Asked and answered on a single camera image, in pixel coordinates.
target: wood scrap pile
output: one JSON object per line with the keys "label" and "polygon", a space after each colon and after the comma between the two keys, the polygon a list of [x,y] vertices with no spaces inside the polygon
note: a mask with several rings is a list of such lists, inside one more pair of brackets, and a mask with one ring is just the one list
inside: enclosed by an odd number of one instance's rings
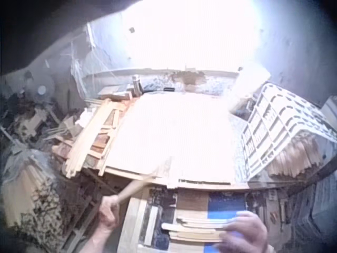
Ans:
{"label": "wood scrap pile", "polygon": [[314,137],[306,137],[289,143],[268,165],[267,172],[270,176],[284,175],[295,178],[306,169],[320,166],[322,162]]}
{"label": "wood scrap pile", "polygon": [[162,229],[169,231],[172,240],[205,243],[221,241],[220,233],[227,220],[178,217],[177,222],[179,224],[162,224]]}
{"label": "wood scrap pile", "polygon": [[58,181],[36,164],[24,164],[15,179],[2,185],[7,226],[19,237],[53,251],[84,204],[77,190],[77,185]]}
{"label": "wood scrap pile", "polygon": [[103,175],[116,128],[127,109],[125,103],[110,99],[86,99],[86,102],[97,109],[81,133],[73,140],[60,135],[54,137],[61,143],[53,146],[52,152],[65,160],[63,173],[68,178],[74,177],[82,167],[97,169]]}

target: white plastic crate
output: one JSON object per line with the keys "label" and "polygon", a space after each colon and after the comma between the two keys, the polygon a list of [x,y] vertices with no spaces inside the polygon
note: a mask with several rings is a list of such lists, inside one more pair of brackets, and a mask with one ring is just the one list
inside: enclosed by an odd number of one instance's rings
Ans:
{"label": "white plastic crate", "polygon": [[247,179],[264,169],[291,141],[308,134],[337,143],[337,132],[315,105],[265,84],[241,136]]}

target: blue object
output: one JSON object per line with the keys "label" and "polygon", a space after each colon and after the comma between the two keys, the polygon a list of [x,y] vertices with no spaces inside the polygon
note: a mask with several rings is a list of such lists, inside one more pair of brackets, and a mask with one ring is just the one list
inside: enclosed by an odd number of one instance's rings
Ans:
{"label": "blue object", "polygon": [[[243,193],[209,193],[208,219],[231,219],[237,211],[245,210],[245,198]],[[213,244],[205,244],[205,253],[218,252]]]}

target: hand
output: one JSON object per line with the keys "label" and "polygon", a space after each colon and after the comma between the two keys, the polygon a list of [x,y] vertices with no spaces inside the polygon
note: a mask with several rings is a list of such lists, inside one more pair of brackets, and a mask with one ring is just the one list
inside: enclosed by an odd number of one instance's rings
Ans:
{"label": "hand", "polygon": [[222,242],[215,245],[220,252],[265,253],[267,251],[267,228],[259,217],[249,211],[240,211],[224,226],[220,234]]}
{"label": "hand", "polygon": [[106,231],[112,231],[120,221],[119,212],[118,196],[104,196],[99,210],[100,222],[98,227]]}

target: cluttered workshop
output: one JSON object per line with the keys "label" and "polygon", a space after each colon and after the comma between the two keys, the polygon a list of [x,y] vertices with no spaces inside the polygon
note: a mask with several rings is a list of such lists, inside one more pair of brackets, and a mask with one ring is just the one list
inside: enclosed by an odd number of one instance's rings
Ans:
{"label": "cluttered workshop", "polygon": [[119,225],[104,252],[217,252],[244,210],[275,252],[335,244],[337,96],[303,98],[256,62],[113,68],[100,22],[1,78],[8,244],[80,252],[113,195]]}

